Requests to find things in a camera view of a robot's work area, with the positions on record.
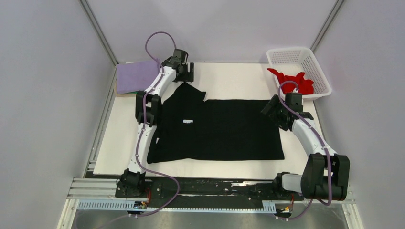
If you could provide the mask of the black t shirt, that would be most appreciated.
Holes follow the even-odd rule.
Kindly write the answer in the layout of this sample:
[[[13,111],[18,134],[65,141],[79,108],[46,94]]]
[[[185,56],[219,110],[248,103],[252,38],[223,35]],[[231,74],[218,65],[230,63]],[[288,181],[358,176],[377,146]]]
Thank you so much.
[[[188,83],[163,102],[147,162],[283,160],[279,128],[262,114],[266,100],[205,98]]]

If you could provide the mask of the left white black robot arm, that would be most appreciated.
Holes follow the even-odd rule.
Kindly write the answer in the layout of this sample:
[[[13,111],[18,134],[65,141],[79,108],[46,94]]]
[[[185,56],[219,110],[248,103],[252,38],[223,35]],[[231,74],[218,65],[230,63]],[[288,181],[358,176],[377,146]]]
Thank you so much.
[[[161,96],[172,82],[193,82],[194,63],[187,63],[188,56],[186,51],[175,49],[171,57],[160,63],[160,71],[152,84],[137,92],[137,141],[128,167],[118,180],[116,197],[137,198],[145,194],[145,165],[153,135],[162,118]]]

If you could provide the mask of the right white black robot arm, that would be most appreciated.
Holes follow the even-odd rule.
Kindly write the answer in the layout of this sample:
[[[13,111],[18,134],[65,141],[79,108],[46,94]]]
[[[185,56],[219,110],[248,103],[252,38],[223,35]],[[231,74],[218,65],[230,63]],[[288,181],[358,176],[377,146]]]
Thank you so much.
[[[288,93],[282,100],[274,95],[261,111],[277,127],[291,131],[299,140],[308,156],[303,173],[278,173],[273,185],[273,194],[285,199],[292,192],[308,199],[324,200],[327,203],[343,201],[347,197],[350,160],[339,155],[323,139],[315,128],[311,113],[303,110],[300,93]]]

